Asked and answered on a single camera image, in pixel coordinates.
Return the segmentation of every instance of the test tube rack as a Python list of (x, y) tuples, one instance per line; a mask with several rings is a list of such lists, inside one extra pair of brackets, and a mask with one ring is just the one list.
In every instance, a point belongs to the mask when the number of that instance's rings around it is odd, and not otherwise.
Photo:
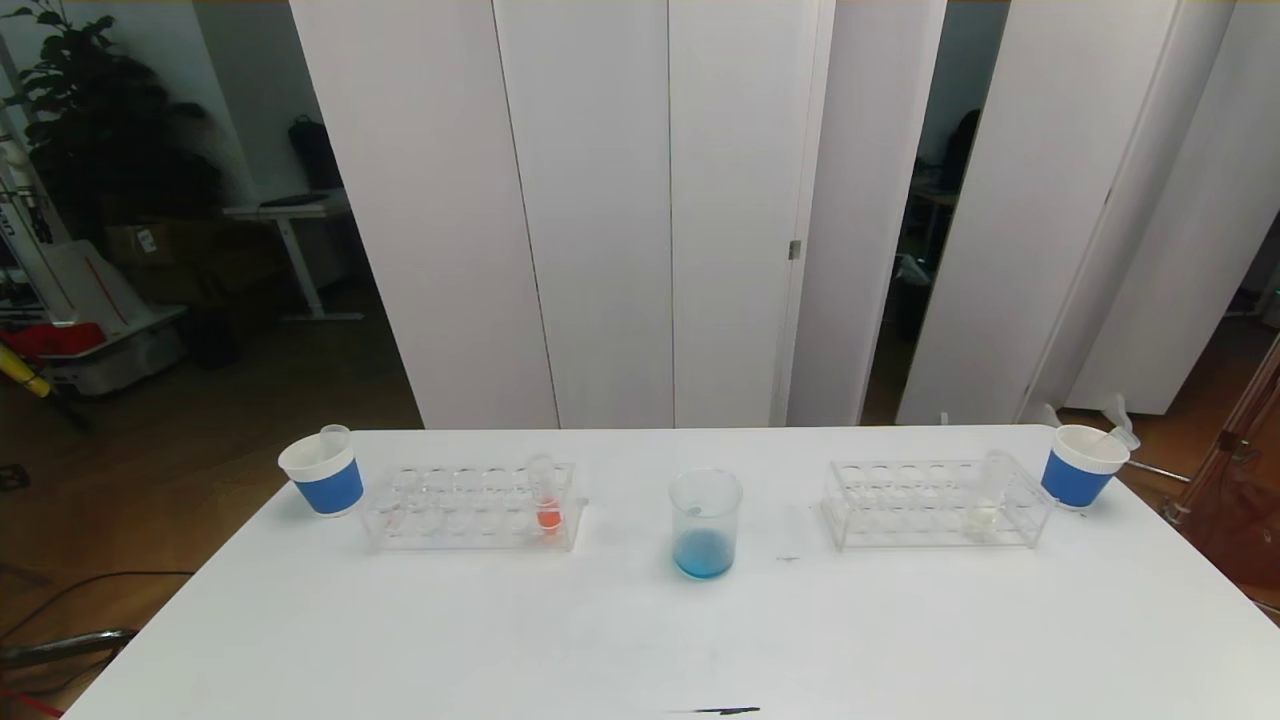
[(525, 468), (398, 466), (366, 489), (361, 520), (375, 550), (572, 550), (586, 505), (573, 465), (535, 486)]
[[(983, 488), (998, 487), (998, 497)], [(1036, 547), (1053, 502), (1012, 456), (832, 462), (822, 515), (837, 550)]]

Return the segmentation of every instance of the potted plant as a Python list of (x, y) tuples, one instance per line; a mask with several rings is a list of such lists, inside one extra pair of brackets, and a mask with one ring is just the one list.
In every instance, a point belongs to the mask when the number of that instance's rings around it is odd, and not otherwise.
[(51, 31), (5, 104), (35, 113), (26, 128), (31, 161), (76, 237), (101, 243), (106, 199), (154, 214), (218, 208), (221, 174), (180, 142), (182, 123), (204, 119), (204, 109), (173, 102), (151, 68), (114, 50), (105, 36), (113, 17), (77, 27), (60, 0), (29, 0), (3, 17)]

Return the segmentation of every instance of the white partition panel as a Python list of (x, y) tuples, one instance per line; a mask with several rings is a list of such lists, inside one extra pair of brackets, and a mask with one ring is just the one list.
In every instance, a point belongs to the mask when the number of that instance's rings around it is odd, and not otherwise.
[(1280, 210), (1280, 8), (1239, 3), (1169, 182), (1068, 397), (1161, 414)]
[(1169, 0), (1010, 6), (899, 423), (1018, 416), (1175, 10)]
[[(1160, 69), (1111, 186), (1111, 199), (1098, 218), (1066, 309), (1028, 393), (1027, 407), (1032, 411), (1046, 404), (1064, 405), (1121, 281), (1139, 258), (1143, 233), (1199, 105), (1233, 9), (1231, 3), (1179, 3)], [(1149, 251), (1143, 251), (1139, 265), (1149, 264)], [(1111, 360), (1103, 363), (1111, 365)], [(1115, 392), (1097, 393), (1094, 409), (1101, 410)]]
[(791, 372), (791, 425), (854, 425), (911, 182), (943, 0), (840, 3)]
[(492, 6), (292, 8), (422, 423), (556, 427)]
[(669, 428), (667, 4), (494, 14), (561, 427)]
[(785, 409), (788, 245), (808, 233), (832, 10), (669, 4), (677, 427), (767, 425)]

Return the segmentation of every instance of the glass beaker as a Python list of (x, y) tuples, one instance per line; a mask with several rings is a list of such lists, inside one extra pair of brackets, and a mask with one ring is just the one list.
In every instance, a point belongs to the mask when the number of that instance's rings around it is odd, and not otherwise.
[(742, 486), (724, 470), (690, 470), (671, 482), (671, 557), (690, 578), (723, 575), (733, 565)]

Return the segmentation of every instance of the blue and white paper cup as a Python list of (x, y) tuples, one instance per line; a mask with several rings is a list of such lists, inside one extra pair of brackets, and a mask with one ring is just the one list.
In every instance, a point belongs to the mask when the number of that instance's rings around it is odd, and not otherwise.
[(351, 430), (342, 425), (325, 425), (285, 447), (278, 464), (311, 509), (325, 518), (346, 514), (365, 493), (351, 450)]
[(1115, 437), (1085, 425), (1062, 425), (1041, 484), (1062, 505), (1087, 507), (1129, 461), (1129, 448)]

